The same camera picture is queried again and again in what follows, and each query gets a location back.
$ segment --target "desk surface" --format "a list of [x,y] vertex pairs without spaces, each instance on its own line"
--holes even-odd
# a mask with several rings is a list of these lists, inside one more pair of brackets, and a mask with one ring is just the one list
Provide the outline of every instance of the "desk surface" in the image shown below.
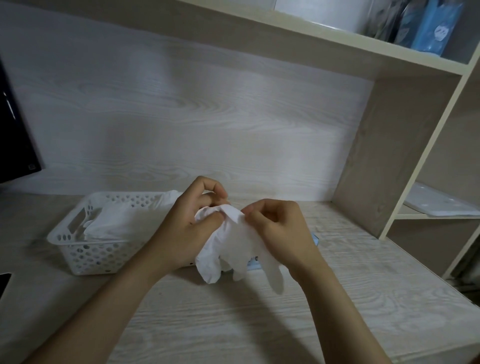
[[[45,240],[80,198],[0,194],[0,271],[14,274],[0,303],[2,363],[19,363],[108,280],[73,276]],[[447,363],[451,359],[432,361],[432,355],[450,352],[461,363],[480,352],[478,307],[331,204],[300,205],[328,264],[394,361]],[[305,297],[288,271],[283,273],[282,296],[270,289],[261,270],[241,282],[225,274],[212,285],[193,267],[165,277],[143,300],[109,362],[321,362]]]

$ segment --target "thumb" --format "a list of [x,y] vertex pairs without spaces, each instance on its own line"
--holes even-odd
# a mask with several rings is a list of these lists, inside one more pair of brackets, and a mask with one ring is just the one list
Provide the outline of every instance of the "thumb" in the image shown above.
[[202,241],[207,241],[210,235],[217,230],[222,223],[225,221],[225,215],[219,211],[214,212],[211,215],[208,215],[202,221],[199,221],[195,224],[195,229],[197,234]]
[[255,230],[257,230],[257,233],[260,236],[263,235],[263,232],[268,225],[273,224],[271,220],[263,216],[260,211],[256,210],[246,215],[245,221],[248,222],[248,224],[250,224]]

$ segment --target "white cloth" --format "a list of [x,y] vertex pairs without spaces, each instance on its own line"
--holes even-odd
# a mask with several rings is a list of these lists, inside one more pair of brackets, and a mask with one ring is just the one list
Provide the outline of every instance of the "white cloth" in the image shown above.
[[283,276],[280,263],[268,252],[258,233],[245,222],[241,211],[230,205],[204,207],[197,212],[195,219],[202,220],[215,211],[223,211],[227,217],[195,259],[204,281],[215,283],[221,271],[230,268],[233,269],[233,279],[240,280],[245,277],[247,263],[257,256],[268,283],[276,293],[281,294]]
[[158,229],[181,192],[158,194],[147,207],[108,202],[100,214],[84,224],[87,241],[146,242]]

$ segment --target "person's left hand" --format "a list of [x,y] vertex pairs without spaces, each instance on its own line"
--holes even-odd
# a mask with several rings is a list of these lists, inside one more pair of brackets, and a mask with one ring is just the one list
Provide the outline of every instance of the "person's left hand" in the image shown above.
[[[204,194],[204,190],[213,192]],[[195,214],[202,207],[229,204],[227,196],[220,182],[197,177],[177,199],[152,238],[127,265],[145,273],[155,284],[165,274],[193,262],[210,235],[225,220],[223,213],[215,212],[195,222]]]

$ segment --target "forearm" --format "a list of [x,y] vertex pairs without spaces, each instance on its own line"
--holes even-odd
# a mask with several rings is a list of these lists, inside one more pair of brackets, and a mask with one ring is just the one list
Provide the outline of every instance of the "forearm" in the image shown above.
[[125,268],[112,277],[25,363],[105,363],[151,288],[151,283],[135,269]]
[[298,274],[325,362],[390,363],[335,274],[323,260]]

